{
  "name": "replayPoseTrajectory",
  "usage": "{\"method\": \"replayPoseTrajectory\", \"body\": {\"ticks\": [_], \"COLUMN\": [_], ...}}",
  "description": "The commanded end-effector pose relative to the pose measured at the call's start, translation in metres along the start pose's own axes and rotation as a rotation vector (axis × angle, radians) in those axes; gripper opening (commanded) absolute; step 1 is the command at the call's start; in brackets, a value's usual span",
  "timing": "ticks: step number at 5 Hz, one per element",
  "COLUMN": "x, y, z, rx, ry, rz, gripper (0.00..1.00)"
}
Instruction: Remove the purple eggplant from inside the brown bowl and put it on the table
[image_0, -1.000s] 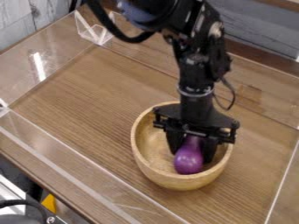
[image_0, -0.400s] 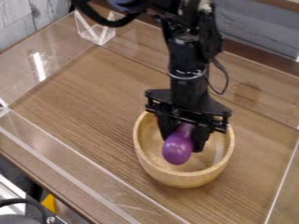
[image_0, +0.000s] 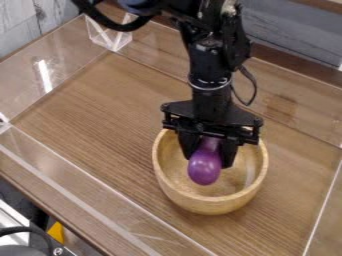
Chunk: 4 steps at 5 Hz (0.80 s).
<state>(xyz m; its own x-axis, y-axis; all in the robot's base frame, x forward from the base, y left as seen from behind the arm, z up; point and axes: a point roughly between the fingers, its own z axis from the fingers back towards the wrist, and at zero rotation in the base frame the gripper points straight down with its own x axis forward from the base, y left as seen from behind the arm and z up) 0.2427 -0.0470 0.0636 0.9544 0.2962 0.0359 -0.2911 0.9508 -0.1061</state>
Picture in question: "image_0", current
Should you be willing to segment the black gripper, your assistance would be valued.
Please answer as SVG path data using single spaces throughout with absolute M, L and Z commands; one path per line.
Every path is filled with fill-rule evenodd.
M 188 85 L 191 99 L 164 103 L 160 107 L 163 127 L 176 132 L 186 159 L 198 149 L 202 136 L 223 139 L 219 146 L 222 167 L 230 168 L 239 145 L 259 143 L 263 120 L 234 103 L 230 79 L 190 79 Z

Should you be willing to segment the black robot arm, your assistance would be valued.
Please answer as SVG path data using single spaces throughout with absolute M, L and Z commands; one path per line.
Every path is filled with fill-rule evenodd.
M 136 16 L 120 24 L 88 0 L 71 1 L 100 25 L 118 32 L 138 30 L 160 15 L 174 21 L 190 58 L 192 98 L 160 106 L 163 127 L 178 134 L 186 158 L 194 155 L 202 139 L 216 138 L 222 166 L 230 167 L 238 148 L 259 142 L 263 126 L 263 120 L 243 109 L 254 100 L 242 99 L 232 86 L 234 72 L 255 79 L 245 67 L 251 41 L 243 29 L 242 5 L 236 0 L 118 0 Z

